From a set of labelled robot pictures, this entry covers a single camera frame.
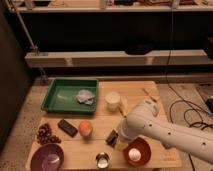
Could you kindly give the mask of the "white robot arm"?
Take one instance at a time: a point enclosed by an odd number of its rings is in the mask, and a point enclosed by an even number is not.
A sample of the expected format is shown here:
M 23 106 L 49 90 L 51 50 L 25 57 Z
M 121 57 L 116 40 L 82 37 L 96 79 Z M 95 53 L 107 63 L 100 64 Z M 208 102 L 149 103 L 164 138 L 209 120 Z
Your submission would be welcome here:
M 213 164 L 213 133 L 164 121 L 158 112 L 155 102 L 139 102 L 119 123 L 119 139 L 130 143 L 144 135 Z

